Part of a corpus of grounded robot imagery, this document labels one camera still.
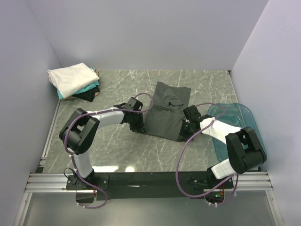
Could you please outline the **dark grey t-shirt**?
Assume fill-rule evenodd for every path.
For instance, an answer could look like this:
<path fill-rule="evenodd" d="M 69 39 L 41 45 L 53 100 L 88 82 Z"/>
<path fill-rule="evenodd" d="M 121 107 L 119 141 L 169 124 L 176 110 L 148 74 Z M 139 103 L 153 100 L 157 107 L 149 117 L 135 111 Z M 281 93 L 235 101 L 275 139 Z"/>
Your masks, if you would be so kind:
<path fill-rule="evenodd" d="M 171 87 L 158 81 L 153 95 L 153 107 L 147 112 L 141 128 L 130 129 L 133 132 L 161 137 L 175 142 L 179 138 L 183 110 L 188 107 L 191 89 L 187 87 Z"/>

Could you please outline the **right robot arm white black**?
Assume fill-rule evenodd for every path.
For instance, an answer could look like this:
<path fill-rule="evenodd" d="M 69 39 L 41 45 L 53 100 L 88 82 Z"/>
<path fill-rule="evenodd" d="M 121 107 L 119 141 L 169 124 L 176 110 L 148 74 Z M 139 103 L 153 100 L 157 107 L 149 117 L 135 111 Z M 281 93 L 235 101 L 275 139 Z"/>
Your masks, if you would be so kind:
<path fill-rule="evenodd" d="M 232 126 L 218 120 L 226 110 L 221 105 L 216 106 L 222 109 L 222 113 L 217 116 L 201 115 L 195 105 L 185 108 L 183 113 L 186 119 L 182 121 L 179 133 L 179 138 L 186 141 L 185 146 L 200 133 L 226 145 L 228 158 L 208 168 L 205 180 L 201 182 L 212 188 L 217 188 L 226 177 L 243 174 L 267 160 L 255 130 L 251 127 Z"/>

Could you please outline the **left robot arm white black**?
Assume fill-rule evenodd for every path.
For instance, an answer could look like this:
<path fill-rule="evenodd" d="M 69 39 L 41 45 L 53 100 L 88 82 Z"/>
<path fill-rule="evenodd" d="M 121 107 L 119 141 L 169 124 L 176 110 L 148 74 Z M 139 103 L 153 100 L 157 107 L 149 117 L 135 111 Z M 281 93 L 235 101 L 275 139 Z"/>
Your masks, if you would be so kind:
<path fill-rule="evenodd" d="M 95 185 L 95 171 L 91 165 L 88 150 L 100 128 L 114 124 L 129 124 L 130 130 L 145 133 L 143 103 L 134 97 L 128 102 L 114 105 L 109 109 L 87 112 L 76 109 L 59 133 L 66 152 L 73 164 L 73 174 L 83 189 Z"/>

